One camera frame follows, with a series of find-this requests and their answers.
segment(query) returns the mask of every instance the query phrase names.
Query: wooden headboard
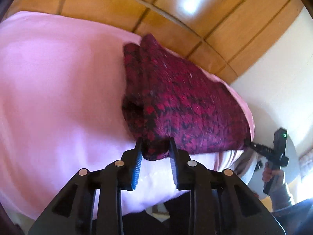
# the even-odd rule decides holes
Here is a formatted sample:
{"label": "wooden headboard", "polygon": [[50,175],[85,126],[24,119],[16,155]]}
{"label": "wooden headboard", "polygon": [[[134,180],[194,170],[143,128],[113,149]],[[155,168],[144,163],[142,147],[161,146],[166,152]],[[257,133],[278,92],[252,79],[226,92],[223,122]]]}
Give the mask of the wooden headboard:
{"label": "wooden headboard", "polygon": [[15,0],[5,17],[38,11],[152,33],[166,48],[230,84],[302,8],[300,0]]}

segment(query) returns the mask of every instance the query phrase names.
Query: white wall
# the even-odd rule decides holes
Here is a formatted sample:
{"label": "white wall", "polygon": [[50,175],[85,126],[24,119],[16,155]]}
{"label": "white wall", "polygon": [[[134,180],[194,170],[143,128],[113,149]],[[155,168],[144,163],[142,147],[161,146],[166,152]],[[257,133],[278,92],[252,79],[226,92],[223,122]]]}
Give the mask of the white wall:
{"label": "white wall", "polygon": [[313,147],[313,20],[305,8],[232,87],[252,111],[255,142],[272,146],[282,126],[298,156]]}

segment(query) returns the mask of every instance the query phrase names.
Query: metal screw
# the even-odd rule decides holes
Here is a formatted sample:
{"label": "metal screw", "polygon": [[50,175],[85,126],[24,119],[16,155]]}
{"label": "metal screw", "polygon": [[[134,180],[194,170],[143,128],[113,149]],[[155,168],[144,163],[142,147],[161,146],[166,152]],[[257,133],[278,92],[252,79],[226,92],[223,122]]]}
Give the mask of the metal screw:
{"label": "metal screw", "polygon": [[79,172],[78,172],[78,174],[79,174],[80,176],[85,176],[87,173],[88,173],[88,170],[87,170],[87,169],[80,169]]}
{"label": "metal screw", "polygon": [[195,166],[197,166],[197,162],[194,161],[194,160],[188,161],[187,164],[188,164],[188,166],[190,166],[190,167],[195,167]]}
{"label": "metal screw", "polygon": [[114,163],[114,165],[115,165],[116,167],[121,167],[121,166],[124,165],[124,162],[123,162],[122,160],[118,160],[118,161],[116,161],[116,162]]}
{"label": "metal screw", "polygon": [[230,177],[230,176],[232,176],[234,174],[234,172],[231,169],[226,169],[226,170],[224,170],[224,174],[226,176]]}

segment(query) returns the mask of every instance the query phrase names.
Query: pink bedsheet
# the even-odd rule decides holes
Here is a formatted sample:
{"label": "pink bedsheet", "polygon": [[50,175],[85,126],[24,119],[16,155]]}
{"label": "pink bedsheet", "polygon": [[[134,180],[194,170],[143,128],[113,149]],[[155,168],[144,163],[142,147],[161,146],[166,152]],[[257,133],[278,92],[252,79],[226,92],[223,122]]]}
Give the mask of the pink bedsheet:
{"label": "pink bedsheet", "polygon": [[[19,12],[0,24],[0,202],[5,207],[37,218],[79,169],[103,169],[134,147],[121,111],[122,47],[139,41],[112,26],[35,12]],[[253,138],[247,104],[228,89]],[[241,153],[192,158],[222,170]],[[122,212],[142,211],[181,193],[168,158],[143,160],[137,189],[122,192]]]}

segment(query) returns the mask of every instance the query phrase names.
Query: gray sleeve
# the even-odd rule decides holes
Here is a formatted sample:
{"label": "gray sleeve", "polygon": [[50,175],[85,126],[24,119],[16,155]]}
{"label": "gray sleeve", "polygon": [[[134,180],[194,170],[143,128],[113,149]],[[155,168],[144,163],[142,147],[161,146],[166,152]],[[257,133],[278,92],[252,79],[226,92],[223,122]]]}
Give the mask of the gray sleeve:
{"label": "gray sleeve", "polygon": [[273,211],[294,205],[294,199],[289,192],[288,186],[284,183],[279,189],[270,193]]}

